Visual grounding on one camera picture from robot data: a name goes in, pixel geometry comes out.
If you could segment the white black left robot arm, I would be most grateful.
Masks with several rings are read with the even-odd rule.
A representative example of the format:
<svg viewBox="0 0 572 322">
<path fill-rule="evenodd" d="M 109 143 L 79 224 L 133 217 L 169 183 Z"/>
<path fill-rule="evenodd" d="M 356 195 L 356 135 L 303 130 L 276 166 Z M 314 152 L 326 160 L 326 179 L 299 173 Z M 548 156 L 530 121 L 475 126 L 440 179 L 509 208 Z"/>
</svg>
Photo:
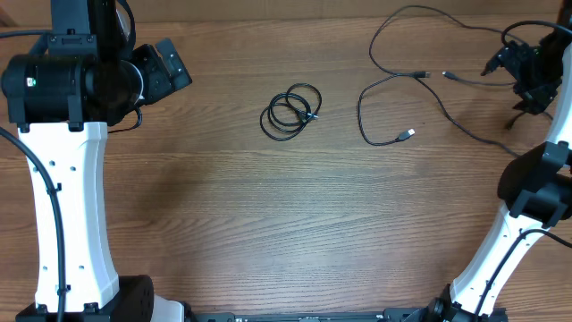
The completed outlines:
<svg viewBox="0 0 572 322">
<path fill-rule="evenodd" d="M 119 276 L 108 243 L 103 165 L 114 125 L 183 89 L 170 39 L 105 54 L 61 36 L 47 55 L 17 55 L 2 76 L 14 145 L 29 164 L 38 229 L 34 301 L 20 321 L 190 321 L 187 303 L 147 275 Z"/>
</svg>

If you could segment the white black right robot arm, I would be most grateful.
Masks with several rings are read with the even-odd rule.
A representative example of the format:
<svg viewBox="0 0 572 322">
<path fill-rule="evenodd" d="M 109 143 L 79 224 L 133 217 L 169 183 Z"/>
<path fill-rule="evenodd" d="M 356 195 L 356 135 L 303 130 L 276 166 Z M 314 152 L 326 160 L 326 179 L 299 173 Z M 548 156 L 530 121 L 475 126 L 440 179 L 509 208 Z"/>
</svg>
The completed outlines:
<svg viewBox="0 0 572 322">
<path fill-rule="evenodd" d="M 571 217 L 571 3 L 564 1 L 551 33 L 538 45 L 505 41 L 486 64 L 485 73 L 502 67 L 511 74 L 521 100 L 515 108 L 541 114 L 551 102 L 556 113 L 545 141 L 505 168 L 497 189 L 502 203 L 491 230 L 465 270 L 422 309 L 388 309 L 389 321 L 505 321 L 495 305 L 504 284 L 551 228 Z"/>
</svg>

